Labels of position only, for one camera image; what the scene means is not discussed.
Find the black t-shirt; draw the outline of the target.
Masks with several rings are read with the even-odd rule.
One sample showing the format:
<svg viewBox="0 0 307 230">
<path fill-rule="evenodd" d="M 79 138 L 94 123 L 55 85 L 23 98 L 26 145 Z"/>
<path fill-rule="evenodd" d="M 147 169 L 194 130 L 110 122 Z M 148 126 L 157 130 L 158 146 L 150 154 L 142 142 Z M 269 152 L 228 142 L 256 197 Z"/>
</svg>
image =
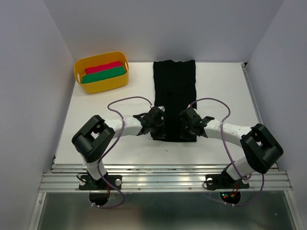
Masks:
<svg viewBox="0 0 307 230">
<path fill-rule="evenodd" d="M 196 142 L 195 135 L 181 135 L 179 114 L 196 100 L 196 63 L 189 61 L 155 61 L 153 63 L 155 106 L 165 108 L 164 124 L 151 133 L 153 140 L 165 142 Z"/>
</svg>

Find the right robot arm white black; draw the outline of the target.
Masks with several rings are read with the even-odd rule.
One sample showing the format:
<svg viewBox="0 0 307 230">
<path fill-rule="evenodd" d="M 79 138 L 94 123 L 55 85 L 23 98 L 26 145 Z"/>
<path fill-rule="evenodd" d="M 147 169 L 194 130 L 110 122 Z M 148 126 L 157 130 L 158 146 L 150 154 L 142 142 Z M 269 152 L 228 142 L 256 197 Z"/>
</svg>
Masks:
<svg viewBox="0 0 307 230">
<path fill-rule="evenodd" d="M 241 147 L 244 157 L 231 160 L 220 174 L 209 175 L 209 190 L 231 188 L 254 172 L 265 174 L 283 155 L 283 148 L 263 124 L 253 127 L 225 124 L 214 117 L 201 118 L 198 114 L 181 113 L 181 135 L 219 139 L 226 153 L 230 152 L 227 142 Z"/>
</svg>

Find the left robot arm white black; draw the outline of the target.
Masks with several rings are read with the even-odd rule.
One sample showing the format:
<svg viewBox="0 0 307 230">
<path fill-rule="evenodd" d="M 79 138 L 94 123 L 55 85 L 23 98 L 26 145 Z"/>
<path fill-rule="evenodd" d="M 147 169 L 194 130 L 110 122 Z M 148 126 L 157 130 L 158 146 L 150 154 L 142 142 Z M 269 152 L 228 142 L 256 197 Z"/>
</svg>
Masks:
<svg viewBox="0 0 307 230">
<path fill-rule="evenodd" d="M 71 140 L 85 162 L 90 183 L 97 189 L 106 185 L 107 171 L 100 159 L 113 139 L 146 135 L 158 130 L 163 123 L 164 113 L 152 111 L 120 120 L 104 120 L 99 115 L 91 117 Z"/>
</svg>

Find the yellow plastic basket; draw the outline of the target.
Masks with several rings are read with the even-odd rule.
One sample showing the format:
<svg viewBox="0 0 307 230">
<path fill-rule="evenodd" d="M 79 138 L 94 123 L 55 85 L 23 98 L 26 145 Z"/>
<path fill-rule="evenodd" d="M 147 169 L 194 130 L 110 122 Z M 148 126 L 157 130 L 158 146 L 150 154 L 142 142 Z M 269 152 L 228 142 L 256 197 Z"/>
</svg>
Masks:
<svg viewBox="0 0 307 230">
<path fill-rule="evenodd" d="M 86 68 L 95 67 L 115 61 L 121 62 L 121 66 L 126 71 L 125 74 L 92 83 L 81 83 L 83 76 L 87 75 L 85 72 Z M 76 82 L 79 83 L 79 85 L 87 94 L 98 93 L 127 85 L 129 81 L 129 65 L 126 56 L 122 52 L 116 51 L 104 53 L 78 60 L 74 64 L 74 76 Z"/>
</svg>

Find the red rolled t-shirt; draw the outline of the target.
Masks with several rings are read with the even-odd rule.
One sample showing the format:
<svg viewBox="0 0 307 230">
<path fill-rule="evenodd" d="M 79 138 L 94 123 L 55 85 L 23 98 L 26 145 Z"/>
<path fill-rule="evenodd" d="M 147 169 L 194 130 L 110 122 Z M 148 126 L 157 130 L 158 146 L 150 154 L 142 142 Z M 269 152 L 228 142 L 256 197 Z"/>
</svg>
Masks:
<svg viewBox="0 0 307 230">
<path fill-rule="evenodd" d="M 95 67 L 86 68 L 85 72 L 86 72 L 86 74 L 93 74 L 93 73 L 109 70 L 109 69 L 120 67 L 120 66 L 121 66 L 121 62 L 115 61 L 115 62 L 110 62 L 110 63 L 107 63 L 107 64 L 95 66 Z"/>
</svg>

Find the green rolled t-shirt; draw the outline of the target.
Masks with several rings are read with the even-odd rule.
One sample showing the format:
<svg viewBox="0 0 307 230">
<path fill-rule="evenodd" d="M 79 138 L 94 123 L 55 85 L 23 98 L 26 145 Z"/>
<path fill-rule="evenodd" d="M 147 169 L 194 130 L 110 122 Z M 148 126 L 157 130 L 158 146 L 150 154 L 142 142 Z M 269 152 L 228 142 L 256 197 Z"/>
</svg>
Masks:
<svg viewBox="0 0 307 230">
<path fill-rule="evenodd" d="M 125 73 L 126 71 L 122 66 L 115 67 L 112 69 L 103 70 L 103 71 L 92 73 L 92 74 L 87 74 L 83 76 L 81 83 L 87 84 L 87 83 L 92 83 L 96 81 L 102 81 L 102 80 L 110 79 L 113 77 L 121 76 Z"/>
</svg>

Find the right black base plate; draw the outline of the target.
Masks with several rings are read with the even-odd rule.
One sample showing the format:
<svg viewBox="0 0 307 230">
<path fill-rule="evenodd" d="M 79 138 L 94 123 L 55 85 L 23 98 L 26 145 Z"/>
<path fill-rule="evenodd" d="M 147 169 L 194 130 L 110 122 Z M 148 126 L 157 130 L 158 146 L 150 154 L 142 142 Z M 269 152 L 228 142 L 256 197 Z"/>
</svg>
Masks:
<svg viewBox="0 0 307 230">
<path fill-rule="evenodd" d="M 207 174 L 205 181 L 202 183 L 202 187 L 214 191 L 217 189 L 248 189 L 249 183 L 245 184 L 242 180 L 233 180 L 228 175 L 222 174 Z"/>
</svg>

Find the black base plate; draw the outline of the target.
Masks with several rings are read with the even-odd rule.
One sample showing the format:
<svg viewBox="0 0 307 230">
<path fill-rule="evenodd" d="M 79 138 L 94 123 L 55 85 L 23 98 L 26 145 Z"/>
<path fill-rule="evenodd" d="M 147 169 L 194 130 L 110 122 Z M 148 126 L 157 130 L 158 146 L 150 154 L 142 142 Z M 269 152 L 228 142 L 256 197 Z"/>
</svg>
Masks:
<svg viewBox="0 0 307 230">
<path fill-rule="evenodd" d="M 222 174 L 207 174 L 205 181 L 202 183 L 202 187 L 214 191 L 217 189 L 248 189 L 249 183 L 245 184 L 242 180 L 233 180 L 228 175 Z"/>
<path fill-rule="evenodd" d="M 115 190 L 111 188 L 103 179 L 98 181 L 93 179 L 91 175 L 87 173 L 79 173 L 76 175 L 79 180 L 79 190 L 90 191 L 90 190 Z M 121 189 L 122 176 L 121 175 L 105 175 L 105 179 L 117 189 Z"/>
</svg>

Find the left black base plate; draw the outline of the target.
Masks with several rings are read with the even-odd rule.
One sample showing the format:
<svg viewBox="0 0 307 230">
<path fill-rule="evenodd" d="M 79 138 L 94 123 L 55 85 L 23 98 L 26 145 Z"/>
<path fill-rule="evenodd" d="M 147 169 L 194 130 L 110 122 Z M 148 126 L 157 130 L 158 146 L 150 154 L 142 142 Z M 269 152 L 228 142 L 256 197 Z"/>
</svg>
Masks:
<svg viewBox="0 0 307 230">
<path fill-rule="evenodd" d="M 90 190 L 115 190 L 111 188 L 103 179 L 98 181 L 93 179 L 91 175 L 87 173 L 79 173 L 76 175 L 79 180 L 79 190 L 90 191 Z M 117 189 L 121 189 L 122 176 L 121 175 L 105 175 L 105 179 Z"/>
</svg>

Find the aluminium rail frame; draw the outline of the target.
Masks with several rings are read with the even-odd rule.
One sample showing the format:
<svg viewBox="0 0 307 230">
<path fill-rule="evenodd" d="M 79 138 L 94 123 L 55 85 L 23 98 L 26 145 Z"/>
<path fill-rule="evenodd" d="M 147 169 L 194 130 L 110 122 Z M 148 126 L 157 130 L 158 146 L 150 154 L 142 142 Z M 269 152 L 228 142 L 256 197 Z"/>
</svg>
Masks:
<svg viewBox="0 0 307 230">
<path fill-rule="evenodd" d="M 217 139 L 196 143 L 154 141 L 149 135 L 123 137 L 104 158 L 110 174 L 122 175 L 124 204 L 91 206 L 77 174 L 86 166 L 72 145 L 73 135 L 93 115 L 117 119 L 149 110 L 154 99 L 153 65 L 129 64 L 129 83 L 115 90 L 86 94 L 75 84 L 53 164 L 44 173 L 30 221 L 31 230 L 301 230 L 303 224 L 287 172 L 278 165 L 265 176 L 255 173 L 241 191 L 243 206 L 220 201 L 219 191 L 202 183 L 229 159 Z"/>
</svg>

